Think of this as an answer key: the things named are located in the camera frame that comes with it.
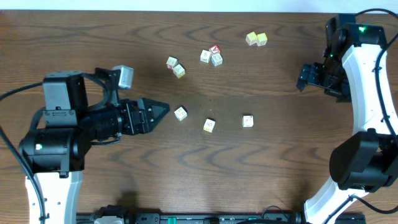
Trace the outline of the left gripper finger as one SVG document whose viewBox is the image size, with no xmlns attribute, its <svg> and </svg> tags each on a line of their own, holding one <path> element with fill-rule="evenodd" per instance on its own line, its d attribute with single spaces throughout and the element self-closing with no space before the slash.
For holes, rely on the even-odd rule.
<svg viewBox="0 0 398 224">
<path fill-rule="evenodd" d="M 159 124 L 160 120 L 159 119 L 149 119 L 146 122 L 146 132 L 150 133 L 152 132 L 155 127 Z"/>
<path fill-rule="evenodd" d="M 143 119 L 147 123 L 158 123 L 170 111 L 168 103 L 150 100 L 148 98 L 140 98 L 138 107 L 143 115 Z"/>
</svg>

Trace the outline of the yellow sided white block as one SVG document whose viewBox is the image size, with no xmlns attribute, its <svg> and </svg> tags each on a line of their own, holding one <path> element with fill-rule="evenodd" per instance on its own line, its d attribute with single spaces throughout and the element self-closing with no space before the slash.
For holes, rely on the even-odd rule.
<svg viewBox="0 0 398 224">
<path fill-rule="evenodd" d="M 213 132 L 213 129 L 215 127 L 216 122 L 212 119 L 206 119 L 204 125 L 203 125 L 203 130 L 207 131 L 209 133 Z"/>
</svg>

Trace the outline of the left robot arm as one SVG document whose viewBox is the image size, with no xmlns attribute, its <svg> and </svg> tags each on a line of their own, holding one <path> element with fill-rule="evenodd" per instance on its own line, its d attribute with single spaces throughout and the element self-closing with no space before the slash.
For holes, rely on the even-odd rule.
<svg viewBox="0 0 398 224">
<path fill-rule="evenodd" d="M 123 135 L 151 132 L 170 111 L 167 103 L 120 99 L 130 89 L 134 70 L 116 66 L 49 73 L 42 85 L 45 107 L 38 110 L 19 153 L 30 174 L 25 178 L 30 223 L 76 223 L 85 155 L 92 146 L 120 141 Z"/>
</svg>

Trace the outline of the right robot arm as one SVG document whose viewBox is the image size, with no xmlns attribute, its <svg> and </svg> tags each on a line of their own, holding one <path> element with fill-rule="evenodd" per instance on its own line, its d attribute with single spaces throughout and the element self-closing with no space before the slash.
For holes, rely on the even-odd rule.
<svg viewBox="0 0 398 224">
<path fill-rule="evenodd" d="M 324 62 L 305 64 L 297 88 L 317 86 L 351 103 L 353 132 L 331 153 L 328 180 L 289 223 L 360 223 L 343 212 L 397 179 L 397 112 L 386 69 L 391 42 L 381 26 L 338 14 L 326 23 L 326 43 Z"/>
</svg>

